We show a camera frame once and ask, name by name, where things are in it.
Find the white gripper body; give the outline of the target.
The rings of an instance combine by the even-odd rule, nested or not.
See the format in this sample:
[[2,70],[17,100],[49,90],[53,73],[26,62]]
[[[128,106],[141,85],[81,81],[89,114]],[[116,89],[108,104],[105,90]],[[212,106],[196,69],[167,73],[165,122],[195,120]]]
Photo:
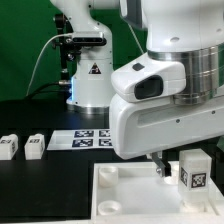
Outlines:
[[195,143],[224,134],[224,96],[204,104],[177,106],[169,98],[128,103],[115,95],[109,124],[122,159]]

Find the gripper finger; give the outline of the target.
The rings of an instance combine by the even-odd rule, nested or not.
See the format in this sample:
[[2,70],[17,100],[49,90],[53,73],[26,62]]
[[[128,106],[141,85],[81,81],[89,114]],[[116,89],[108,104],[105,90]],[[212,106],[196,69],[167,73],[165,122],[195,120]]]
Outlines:
[[166,165],[162,160],[162,154],[160,152],[154,152],[151,154],[152,161],[156,164],[156,172],[160,177],[164,177],[166,174]]

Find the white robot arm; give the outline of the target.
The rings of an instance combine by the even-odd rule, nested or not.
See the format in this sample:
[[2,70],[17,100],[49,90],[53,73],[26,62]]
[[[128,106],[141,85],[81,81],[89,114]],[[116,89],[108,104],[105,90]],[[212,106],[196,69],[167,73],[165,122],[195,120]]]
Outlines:
[[[224,0],[50,0],[81,48],[68,104],[107,109],[116,154],[130,159],[224,134]],[[119,69],[112,33],[93,9],[117,8],[147,32],[146,51]]]

